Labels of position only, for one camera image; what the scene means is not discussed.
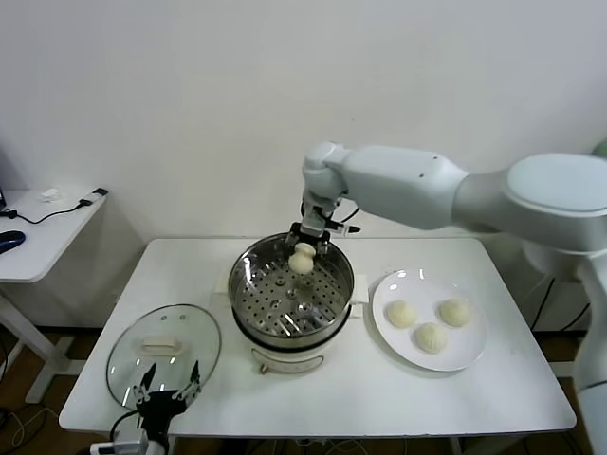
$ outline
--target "stainless steel steamer basket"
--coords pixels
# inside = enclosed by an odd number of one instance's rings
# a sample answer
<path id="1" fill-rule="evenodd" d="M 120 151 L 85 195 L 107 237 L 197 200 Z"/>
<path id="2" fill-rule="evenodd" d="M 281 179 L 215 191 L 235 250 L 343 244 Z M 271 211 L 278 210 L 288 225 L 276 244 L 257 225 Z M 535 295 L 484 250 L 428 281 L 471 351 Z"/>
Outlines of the stainless steel steamer basket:
<path id="1" fill-rule="evenodd" d="M 271 350 L 299 352 L 323 344 L 343 326 L 354 273 L 333 244 L 315 258 L 308 275 L 292 272 L 293 246 L 286 237 L 266 237 L 238 258 L 230 272 L 230 301 L 247 337 Z"/>

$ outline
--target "robotic arm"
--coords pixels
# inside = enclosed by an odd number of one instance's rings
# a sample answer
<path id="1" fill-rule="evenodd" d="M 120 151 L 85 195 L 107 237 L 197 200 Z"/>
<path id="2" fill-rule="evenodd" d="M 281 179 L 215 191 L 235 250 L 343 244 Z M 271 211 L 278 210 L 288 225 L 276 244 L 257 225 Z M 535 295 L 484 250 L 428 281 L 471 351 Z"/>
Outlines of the robotic arm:
<path id="1" fill-rule="evenodd" d="M 514 234 L 542 272 L 580 279 L 593 320 L 574 380 L 595 451 L 607 452 L 607 160 L 535 155 L 504 171 L 469 174 L 438 154 L 326 142 L 306 155 L 303 178 L 303 237 L 326 239 L 345 198 L 414 228 Z"/>

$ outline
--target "floor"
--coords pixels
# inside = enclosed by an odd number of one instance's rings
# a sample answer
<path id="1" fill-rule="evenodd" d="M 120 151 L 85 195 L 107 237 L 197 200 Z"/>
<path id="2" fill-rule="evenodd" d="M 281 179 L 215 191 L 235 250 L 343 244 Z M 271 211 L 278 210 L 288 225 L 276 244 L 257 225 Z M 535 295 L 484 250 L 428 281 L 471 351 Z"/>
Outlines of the floor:
<path id="1" fill-rule="evenodd" d="M 48 338 L 56 341 L 60 334 L 46 334 Z M 14 345 L 14 338 L 8 333 L 0 332 L 0 339 L 4 341 L 7 348 Z M 76 335 L 69 356 L 71 358 L 86 358 L 93 349 L 97 335 L 81 334 Z M 578 348 L 578 341 L 574 338 L 549 337 L 539 340 L 546 358 L 550 361 L 572 360 Z M 0 407 L 9 410 L 17 410 L 24 405 L 24 398 L 29 385 L 34 380 L 37 372 L 42 367 L 40 359 L 28 349 L 19 355 L 13 366 L 7 372 L 2 384 L 0 384 Z M 45 404 L 55 412 L 59 413 L 63 403 L 71 388 L 75 383 L 73 377 L 58 377 L 50 386 L 46 394 Z M 577 411 L 575 394 L 573 393 L 570 380 L 562 380 L 561 385 L 569 397 L 572 405 Z M 35 415 L 40 408 L 31 407 L 18 412 L 22 420 L 27 420 Z M 40 432 L 35 435 L 32 441 L 11 451 L 11 438 L 18 426 L 14 419 L 9 419 L 3 426 L 0 422 L 0 455 L 15 453 L 18 455 L 26 454 L 46 454 L 46 455 L 74 455 L 79 450 L 90 446 L 92 443 L 101 442 L 105 439 L 103 436 L 89 433 L 75 433 L 63 431 L 53 416 L 48 415 L 46 421 L 42 424 L 43 415 L 32 422 L 28 427 L 26 438 L 40 428 Z M 518 442 L 503 452 L 504 455 L 536 455 L 550 453 L 552 455 L 560 454 L 592 454 L 583 423 L 578 419 L 578 425 L 567 433 L 550 433 L 528 436 L 524 442 Z M 219 439 L 183 439 L 177 442 L 175 455 L 322 455 L 349 453 L 350 455 L 364 455 L 363 450 L 355 443 L 344 443 L 336 448 L 333 444 L 336 442 L 327 442 L 324 445 L 315 443 L 307 447 L 298 446 L 295 441 L 272 441 L 272 440 L 254 440 L 254 441 L 222 441 Z M 451 454 L 451 447 L 447 439 L 410 439 L 406 446 L 403 440 L 365 440 L 360 442 L 368 455 L 441 455 Z M 463 441 L 464 447 L 473 445 L 472 439 Z"/>

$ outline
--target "steamed bun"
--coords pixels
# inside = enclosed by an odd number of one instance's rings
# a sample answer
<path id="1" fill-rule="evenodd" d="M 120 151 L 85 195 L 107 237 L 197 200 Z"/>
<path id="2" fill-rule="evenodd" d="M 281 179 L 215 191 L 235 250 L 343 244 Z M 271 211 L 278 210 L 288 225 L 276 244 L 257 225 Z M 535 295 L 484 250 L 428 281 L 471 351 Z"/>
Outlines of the steamed bun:
<path id="1" fill-rule="evenodd" d="M 438 307 L 438 314 L 451 327 L 464 327 L 472 319 L 472 308 L 464 300 L 445 300 Z"/>
<path id="2" fill-rule="evenodd" d="M 304 243 L 295 245 L 295 253 L 288 258 L 288 267 L 295 273 L 307 275 L 314 269 L 314 246 Z"/>
<path id="3" fill-rule="evenodd" d="M 399 329 L 407 329 L 415 324 L 417 310 L 411 303 L 405 300 L 397 300 L 388 305 L 386 315 L 392 325 Z"/>
<path id="4" fill-rule="evenodd" d="M 447 347 L 447 330 L 434 322 L 420 325 L 414 338 L 419 349 L 428 354 L 438 354 Z"/>

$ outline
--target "computer mouse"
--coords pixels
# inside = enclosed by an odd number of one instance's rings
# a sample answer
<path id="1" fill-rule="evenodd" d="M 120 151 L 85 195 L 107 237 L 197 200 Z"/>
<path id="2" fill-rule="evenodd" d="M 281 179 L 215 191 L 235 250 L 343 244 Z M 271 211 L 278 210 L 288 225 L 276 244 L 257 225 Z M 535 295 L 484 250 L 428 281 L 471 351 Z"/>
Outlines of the computer mouse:
<path id="1" fill-rule="evenodd" d="M 26 240 L 26 234 L 20 230 L 0 232 L 0 254 L 19 246 Z"/>

